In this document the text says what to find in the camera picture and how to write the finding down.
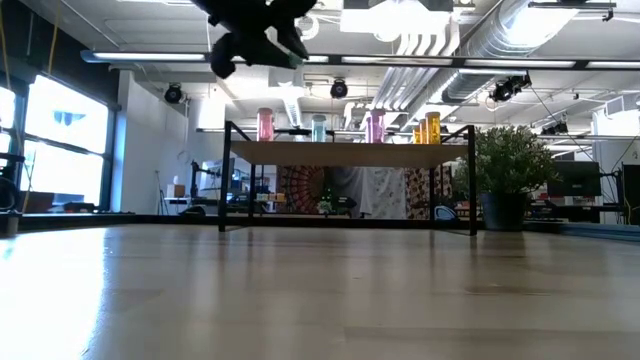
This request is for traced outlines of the white ceiling air duct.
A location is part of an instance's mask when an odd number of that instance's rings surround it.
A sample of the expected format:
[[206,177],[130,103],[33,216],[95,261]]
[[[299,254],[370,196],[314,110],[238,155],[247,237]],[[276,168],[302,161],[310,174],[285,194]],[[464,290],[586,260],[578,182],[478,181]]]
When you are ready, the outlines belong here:
[[291,126],[300,128],[302,126],[302,112],[299,99],[305,95],[302,68],[299,67],[295,70],[270,68],[268,94],[283,101]]

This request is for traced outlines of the white finned ceiling fixture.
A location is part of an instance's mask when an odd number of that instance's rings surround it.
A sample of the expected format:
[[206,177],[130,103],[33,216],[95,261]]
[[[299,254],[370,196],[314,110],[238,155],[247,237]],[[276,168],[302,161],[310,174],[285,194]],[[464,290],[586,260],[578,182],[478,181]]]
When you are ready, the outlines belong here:
[[339,29],[382,43],[437,35],[454,17],[456,0],[342,0]]

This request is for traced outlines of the mandala tapestry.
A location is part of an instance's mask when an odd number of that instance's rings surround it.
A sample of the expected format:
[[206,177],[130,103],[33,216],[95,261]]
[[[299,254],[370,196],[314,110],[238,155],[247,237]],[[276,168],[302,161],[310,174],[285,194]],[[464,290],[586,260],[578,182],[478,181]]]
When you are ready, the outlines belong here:
[[276,190],[285,197],[276,205],[283,214],[317,215],[324,192],[325,171],[316,166],[277,166]]

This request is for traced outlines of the black monitor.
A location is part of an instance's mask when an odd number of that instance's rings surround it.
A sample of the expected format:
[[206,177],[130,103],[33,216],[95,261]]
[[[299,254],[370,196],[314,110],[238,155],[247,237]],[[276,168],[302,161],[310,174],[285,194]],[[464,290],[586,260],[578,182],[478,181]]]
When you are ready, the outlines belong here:
[[588,196],[602,195],[600,167],[590,161],[556,161],[555,176],[547,183],[550,196]]
[[640,226],[640,165],[623,165],[623,205],[628,224]]

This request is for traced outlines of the small green potted plant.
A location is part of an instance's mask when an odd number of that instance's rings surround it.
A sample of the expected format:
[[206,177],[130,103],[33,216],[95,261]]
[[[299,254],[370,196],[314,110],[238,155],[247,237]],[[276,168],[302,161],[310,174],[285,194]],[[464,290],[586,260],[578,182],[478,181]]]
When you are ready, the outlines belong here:
[[459,161],[452,189],[478,200],[487,230],[519,232],[529,194],[557,178],[551,151],[529,128],[494,127],[475,134],[475,152]]

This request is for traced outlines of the long LED light bar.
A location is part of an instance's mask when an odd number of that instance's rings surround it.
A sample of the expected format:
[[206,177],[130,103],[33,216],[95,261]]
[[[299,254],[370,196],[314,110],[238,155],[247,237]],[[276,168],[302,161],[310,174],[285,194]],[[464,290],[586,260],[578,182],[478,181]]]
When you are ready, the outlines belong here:
[[[107,52],[83,50],[81,58],[87,63],[209,63],[210,53],[171,52]],[[304,59],[286,55],[291,65],[370,66],[405,68],[452,69],[516,69],[543,71],[640,71],[640,59],[554,59],[554,58],[487,58],[460,56],[408,55],[343,55],[312,54]]]

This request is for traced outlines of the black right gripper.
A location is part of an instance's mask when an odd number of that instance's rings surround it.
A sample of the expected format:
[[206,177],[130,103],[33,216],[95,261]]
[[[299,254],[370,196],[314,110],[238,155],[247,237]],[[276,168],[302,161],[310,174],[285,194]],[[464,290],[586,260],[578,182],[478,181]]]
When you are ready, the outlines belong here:
[[234,59],[248,66],[264,65],[295,69],[289,56],[308,59],[309,53],[295,26],[317,0],[189,0],[207,14],[213,27],[227,32],[211,47],[212,72],[226,79],[236,71]]

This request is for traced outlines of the wooden shelf with black frame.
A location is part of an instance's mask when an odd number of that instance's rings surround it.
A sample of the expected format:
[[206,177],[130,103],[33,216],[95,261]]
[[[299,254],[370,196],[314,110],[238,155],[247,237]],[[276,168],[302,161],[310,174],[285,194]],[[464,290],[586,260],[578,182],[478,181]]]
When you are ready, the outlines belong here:
[[[229,217],[227,194],[229,192],[231,155],[236,154],[250,164],[249,209],[246,217]],[[469,218],[466,222],[437,221],[435,204],[429,204],[429,218],[422,223],[409,220],[348,220],[346,218],[322,218],[319,216],[271,216],[254,215],[255,167],[258,165],[309,165],[319,167],[389,167],[425,168],[436,166],[466,156],[470,165],[468,187]],[[363,228],[363,229],[425,229],[461,230],[466,224],[471,236],[478,233],[477,177],[476,177],[476,129],[472,125],[445,136],[439,144],[385,144],[385,143],[320,143],[254,141],[234,122],[227,121],[223,130],[222,179],[218,201],[217,224],[224,232],[228,226],[245,227],[309,227],[309,228]]]

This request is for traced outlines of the silver ceiling duct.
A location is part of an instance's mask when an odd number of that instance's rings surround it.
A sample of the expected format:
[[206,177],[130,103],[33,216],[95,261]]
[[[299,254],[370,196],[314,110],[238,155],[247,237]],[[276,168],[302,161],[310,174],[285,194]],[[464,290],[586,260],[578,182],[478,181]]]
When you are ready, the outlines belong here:
[[[563,8],[536,8],[530,2],[556,0],[502,0],[496,10],[456,49],[460,57],[528,57],[554,38],[579,11]],[[461,103],[489,83],[491,75],[461,73],[456,69],[436,71],[411,105],[435,102]]]

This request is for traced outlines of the large bright window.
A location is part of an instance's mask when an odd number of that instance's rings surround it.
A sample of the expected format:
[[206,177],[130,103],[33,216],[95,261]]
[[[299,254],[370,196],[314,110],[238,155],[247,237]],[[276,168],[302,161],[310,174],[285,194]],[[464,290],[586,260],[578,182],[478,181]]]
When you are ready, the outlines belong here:
[[[104,204],[111,110],[50,77],[0,81],[0,155],[24,157],[18,189],[58,202]],[[0,158],[0,167],[8,161]]]

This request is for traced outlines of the small decorated green tree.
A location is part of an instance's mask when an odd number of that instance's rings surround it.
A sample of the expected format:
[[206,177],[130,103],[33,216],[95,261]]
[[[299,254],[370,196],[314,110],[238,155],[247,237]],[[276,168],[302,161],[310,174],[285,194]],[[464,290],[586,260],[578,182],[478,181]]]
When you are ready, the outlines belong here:
[[335,200],[335,196],[334,196],[333,190],[330,187],[326,187],[323,190],[320,200],[316,205],[317,212],[320,215],[324,215],[324,216],[329,216],[334,214],[335,213],[334,200]]

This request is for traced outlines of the pink pill bottle white cap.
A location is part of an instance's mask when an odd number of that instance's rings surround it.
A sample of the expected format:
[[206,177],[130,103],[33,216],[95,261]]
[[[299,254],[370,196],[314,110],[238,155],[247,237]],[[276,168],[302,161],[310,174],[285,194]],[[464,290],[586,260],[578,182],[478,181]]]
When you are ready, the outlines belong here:
[[368,119],[367,140],[369,143],[383,143],[385,136],[384,109],[373,109]]

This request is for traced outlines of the brown patterned hanging cloth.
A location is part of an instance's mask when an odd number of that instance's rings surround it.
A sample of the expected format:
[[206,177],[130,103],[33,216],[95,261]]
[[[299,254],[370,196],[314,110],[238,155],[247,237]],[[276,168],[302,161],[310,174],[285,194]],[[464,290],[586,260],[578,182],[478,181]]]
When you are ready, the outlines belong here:
[[430,218],[429,170],[406,168],[406,215],[409,220]]

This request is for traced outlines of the red pill bottle white cap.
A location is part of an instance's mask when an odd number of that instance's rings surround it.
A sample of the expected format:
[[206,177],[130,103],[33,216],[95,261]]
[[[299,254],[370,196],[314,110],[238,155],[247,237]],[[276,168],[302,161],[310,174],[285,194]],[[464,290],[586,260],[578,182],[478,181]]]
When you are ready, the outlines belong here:
[[272,141],[274,137],[273,110],[259,108],[257,113],[257,140]]

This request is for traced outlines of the white hanging cloth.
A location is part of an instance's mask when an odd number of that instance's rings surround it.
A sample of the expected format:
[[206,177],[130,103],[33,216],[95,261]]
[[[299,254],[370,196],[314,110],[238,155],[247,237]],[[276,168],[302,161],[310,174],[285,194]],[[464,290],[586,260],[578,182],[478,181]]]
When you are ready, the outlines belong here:
[[356,202],[352,218],[406,220],[406,179],[403,168],[330,167],[329,182],[336,195]]

